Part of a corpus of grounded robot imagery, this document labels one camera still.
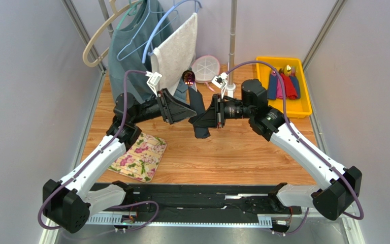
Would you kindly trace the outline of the black paper napkin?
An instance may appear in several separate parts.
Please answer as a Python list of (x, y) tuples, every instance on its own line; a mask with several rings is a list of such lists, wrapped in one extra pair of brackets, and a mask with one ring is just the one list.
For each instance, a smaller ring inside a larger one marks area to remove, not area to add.
[(203, 101), (203, 96), (199, 91), (195, 91), (193, 88), (188, 89), (188, 94), (189, 94), (189, 105), (192, 110), (194, 110), (197, 114), (194, 117), (191, 117), (189, 119), (189, 122), (193, 126), (194, 130), (194, 136), (197, 139), (206, 139), (210, 137), (210, 132), (208, 128), (202, 128), (202, 127), (197, 127), (194, 125), (194, 122), (204, 114), (205, 110), (205, 105)]

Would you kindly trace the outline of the iridescent purple spoon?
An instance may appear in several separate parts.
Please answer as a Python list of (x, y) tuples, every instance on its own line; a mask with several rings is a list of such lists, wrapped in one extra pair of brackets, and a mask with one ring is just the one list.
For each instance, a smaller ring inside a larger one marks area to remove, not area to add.
[(194, 90), (197, 90), (196, 87), (196, 76), (195, 73), (192, 70), (186, 70), (182, 74), (182, 80), (184, 83), (189, 87)]

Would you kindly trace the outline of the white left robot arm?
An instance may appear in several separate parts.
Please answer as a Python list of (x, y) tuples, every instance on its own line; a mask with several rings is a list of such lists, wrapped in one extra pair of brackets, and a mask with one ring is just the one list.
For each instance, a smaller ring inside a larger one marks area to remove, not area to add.
[(114, 114), (110, 128), (95, 150), (60, 180), (50, 179), (44, 184), (43, 203), (38, 212), (42, 228), (63, 228), (76, 233), (94, 214), (136, 206), (134, 189), (121, 181), (96, 191), (92, 187), (120, 156), (136, 144), (142, 132), (137, 123), (161, 117), (172, 125), (197, 113), (165, 88), (158, 91), (155, 98), (143, 103), (131, 93), (120, 94), (115, 100)]

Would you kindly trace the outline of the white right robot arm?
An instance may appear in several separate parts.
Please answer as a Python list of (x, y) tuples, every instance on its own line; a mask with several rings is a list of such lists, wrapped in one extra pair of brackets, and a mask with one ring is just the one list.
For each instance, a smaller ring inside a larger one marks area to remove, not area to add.
[(227, 119), (248, 119), (255, 133), (288, 153), (316, 182), (312, 186), (278, 184), (269, 193), (274, 209), (315, 208), (332, 221), (345, 215), (358, 200), (361, 171), (354, 166), (346, 168), (324, 154), (280, 110), (268, 104), (267, 94), (259, 80), (246, 80), (241, 99), (214, 94), (210, 106), (191, 123), (197, 128), (222, 128)]

